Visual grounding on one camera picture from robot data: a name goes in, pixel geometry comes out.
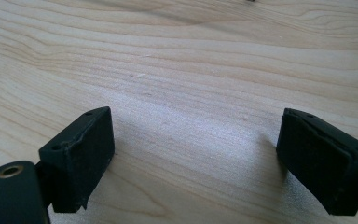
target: black plastic bracket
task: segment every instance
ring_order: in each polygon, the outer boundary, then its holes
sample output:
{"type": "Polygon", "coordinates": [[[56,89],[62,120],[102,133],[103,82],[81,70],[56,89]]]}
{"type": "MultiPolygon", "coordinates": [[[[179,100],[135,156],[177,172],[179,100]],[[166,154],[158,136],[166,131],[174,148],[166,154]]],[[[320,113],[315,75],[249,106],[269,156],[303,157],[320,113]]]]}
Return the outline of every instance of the black plastic bracket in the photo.
{"type": "Polygon", "coordinates": [[[358,210],[358,140],[312,114],[286,108],[278,158],[332,215],[358,210]]]}
{"type": "Polygon", "coordinates": [[[47,207],[87,207],[115,153],[109,107],[91,110],[39,149],[41,161],[0,167],[0,223],[49,223],[47,207]]]}

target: wooden table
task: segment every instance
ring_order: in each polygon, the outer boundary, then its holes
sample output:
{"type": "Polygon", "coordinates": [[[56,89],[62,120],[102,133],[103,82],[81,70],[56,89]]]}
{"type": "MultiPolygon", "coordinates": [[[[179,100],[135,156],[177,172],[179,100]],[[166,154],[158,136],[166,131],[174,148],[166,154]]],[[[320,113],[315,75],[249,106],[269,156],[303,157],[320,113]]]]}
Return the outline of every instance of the wooden table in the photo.
{"type": "Polygon", "coordinates": [[[356,0],[0,1],[0,165],[104,105],[117,154],[52,223],[358,223],[275,152],[286,107],[358,138],[356,0]]]}

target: textured black surface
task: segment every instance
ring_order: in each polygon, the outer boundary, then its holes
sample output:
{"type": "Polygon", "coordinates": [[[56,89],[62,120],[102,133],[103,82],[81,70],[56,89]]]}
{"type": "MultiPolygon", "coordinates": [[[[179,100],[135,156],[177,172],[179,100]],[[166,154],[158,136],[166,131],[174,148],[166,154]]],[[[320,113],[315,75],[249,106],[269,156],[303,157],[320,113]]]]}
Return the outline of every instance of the textured black surface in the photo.
{"type": "Polygon", "coordinates": [[[21,167],[21,171],[0,178],[0,223],[49,223],[34,165],[15,161],[1,166],[0,173],[10,167],[21,167]]]}
{"type": "Polygon", "coordinates": [[[63,213],[86,208],[114,153],[110,108],[84,113],[39,150],[39,173],[48,177],[41,181],[50,184],[45,204],[63,213]]]}
{"type": "Polygon", "coordinates": [[[277,153],[329,214],[356,214],[358,140],[311,114],[286,108],[277,153]]]}

